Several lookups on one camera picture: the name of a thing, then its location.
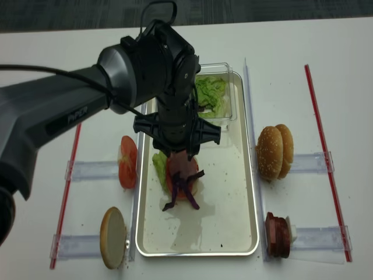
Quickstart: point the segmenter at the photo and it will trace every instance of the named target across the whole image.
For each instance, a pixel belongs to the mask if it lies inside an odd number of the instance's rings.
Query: red line
[[[74,139],[74,144],[73,144],[72,151],[71,151],[70,162],[73,162],[75,160],[76,150],[78,149],[79,135],[80,135],[81,127],[82,127],[81,124],[78,124],[76,126],[75,139]],[[69,195],[69,190],[70,190],[70,182],[71,182],[70,179],[66,180],[64,196],[62,197],[61,210],[59,212],[59,219],[58,219],[58,225],[57,225],[57,230],[56,230],[57,239],[56,239],[56,246],[55,246],[55,252],[54,252],[55,253],[54,254],[55,258],[52,258],[52,260],[51,260],[51,264],[49,266],[50,270],[51,269],[54,270],[54,268],[56,266],[58,243],[59,243],[60,235],[62,233],[62,224],[64,223],[66,203],[68,201],[68,195]]]
[[[315,112],[317,126],[318,126],[318,129],[319,129],[319,135],[320,135],[322,149],[323,149],[323,152],[327,154],[328,153],[328,147],[326,146],[325,134],[324,134],[324,130],[323,130],[322,124],[321,124],[319,107],[317,105],[314,84],[312,83],[311,71],[309,70],[308,64],[304,65],[304,69],[305,69],[305,74],[307,76],[307,82],[308,82],[309,92],[311,94],[312,104],[314,106],[314,112]],[[329,165],[328,157],[325,158],[325,163],[327,164],[327,166]],[[344,221],[343,221],[343,216],[342,216],[342,209],[340,207],[340,203],[339,203],[339,199],[338,199],[338,193],[337,193],[336,182],[334,180],[334,174],[332,172],[329,172],[328,176],[329,176],[330,187],[332,188],[332,194],[333,194],[334,206],[336,208],[338,224],[341,227],[341,234],[342,234],[344,247],[349,248],[348,244],[347,244],[347,240],[346,240],[346,234],[344,232]],[[346,261],[347,262],[352,262],[352,255],[351,255],[350,249],[348,249],[347,251],[345,250],[344,253],[346,255]]]

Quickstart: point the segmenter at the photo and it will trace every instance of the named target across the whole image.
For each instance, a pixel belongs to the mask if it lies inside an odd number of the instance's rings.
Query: black cable
[[[168,25],[171,25],[174,23],[175,19],[176,19],[176,15],[177,15],[177,5],[174,1],[153,1],[149,4],[147,4],[142,12],[141,12],[141,16],[140,16],[140,36],[142,35],[142,23],[143,23],[143,18],[144,18],[144,15],[145,15],[145,12],[146,10],[152,6],[152,5],[157,5],[157,4],[172,4],[173,5],[173,14],[171,15],[171,19],[167,22]]]
[[[92,88],[97,89],[97,90],[111,96],[111,92],[107,87],[95,82],[94,80],[91,80],[91,79],[89,79],[89,78],[87,78],[83,75],[80,75],[80,74],[77,74],[77,73],[74,73],[74,72],[68,72],[68,71],[64,71],[64,70],[60,70],[60,69],[56,69],[56,68],[45,67],[45,66],[19,65],[19,64],[0,64],[0,71],[34,71],[34,72],[52,73],[52,74],[65,76],[65,77],[68,77],[68,78],[71,78],[71,79],[76,79],[76,80],[82,81],[82,82],[90,85]],[[121,106],[123,106],[124,109],[130,111],[131,113],[134,113],[137,116],[144,117],[145,119],[147,119],[147,117],[144,114],[136,111],[131,106],[129,106],[127,104],[121,104]]]

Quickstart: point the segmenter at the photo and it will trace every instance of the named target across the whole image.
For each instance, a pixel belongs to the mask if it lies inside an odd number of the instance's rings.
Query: green lettuce leaf
[[[153,155],[152,161],[156,169],[159,183],[161,183],[162,189],[165,192],[168,192],[167,185],[166,185],[166,161],[167,161],[166,155],[162,151],[159,151],[159,153],[155,153]]]
[[[201,112],[201,118],[222,118],[227,112],[227,103],[223,96],[226,91],[226,82],[221,78],[197,77],[196,88],[198,94],[198,105],[211,109],[211,112]]]

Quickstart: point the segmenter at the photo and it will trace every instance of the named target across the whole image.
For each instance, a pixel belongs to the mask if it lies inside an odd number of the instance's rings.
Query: white tray
[[[171,198],[162,190],[152,163],[158,150],[144,136],[136,227],[136,246],[144,256],[245,256],[258,246],[242,79],[236,73],[233,77],[238,117],[222,132],[226,145],[202,145],[196,156],[205,171],[197,182],[199,210],[178,201],[162,212]],[[147,113],[155,108],[154,102],[148,102]]]

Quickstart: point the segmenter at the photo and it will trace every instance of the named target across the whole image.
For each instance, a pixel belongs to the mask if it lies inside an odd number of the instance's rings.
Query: sesame seed bun
[[[277,179],[282,168],[284,150],[281,132],[276,127],[265,127],[255,150],[261,177],[269,181]]]
[[[284,124],[277,124],[276,128],[281,132],[282,143],[284,147],[284,156],[282,161],[282,168],[279,174],[279,179],[286,177],[291,169],[294,157],[294,142],[290,130]]]

